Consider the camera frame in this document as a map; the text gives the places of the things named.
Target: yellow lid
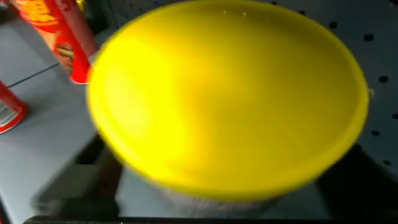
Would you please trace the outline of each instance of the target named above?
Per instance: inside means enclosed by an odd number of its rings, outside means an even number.
[[[90,77],[92,117],[123,161],[222,200],[275,197],[316,178],[368,110],[363,73],[331,32],[254,1],[145,14],[106,44]]]

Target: red can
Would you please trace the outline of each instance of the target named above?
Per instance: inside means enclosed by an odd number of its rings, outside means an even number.
[[[0,134],[21,122],[27,107],[0,81]]]
[[[75,83],[87,83],[94,36],[75,0],[15,0]]]

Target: gray shelf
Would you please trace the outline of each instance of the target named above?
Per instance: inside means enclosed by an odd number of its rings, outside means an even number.
[[[28,23],[13,19],[12,15],[7,17],[11,18],[0,22],[0,80],[9,86],[54,65],[57,60]]]
[[[35,215],[32,197],[95,135],[85,97],[58,65],[12,88],[30,107],[0,135],[0,196],[11,222]]]

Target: round container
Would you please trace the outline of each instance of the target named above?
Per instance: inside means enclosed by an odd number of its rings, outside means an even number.
[[[0,81],[0,134],[21,122],[26,113],[26,105]]]
[[[368,112],[364,75],[340,40],[256,1],[144,14],[104,45],[90,82],[92,118],[122,161],[181,197],[230,207],[316,179]]]

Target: perforated panel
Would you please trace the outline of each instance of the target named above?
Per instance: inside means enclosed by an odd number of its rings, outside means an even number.
[[[171,0],[109,0],[118,26]],[[389,0],[267,1],[332,30],[354,53],[373,90],[358,144],[398,178],[398,6]]]

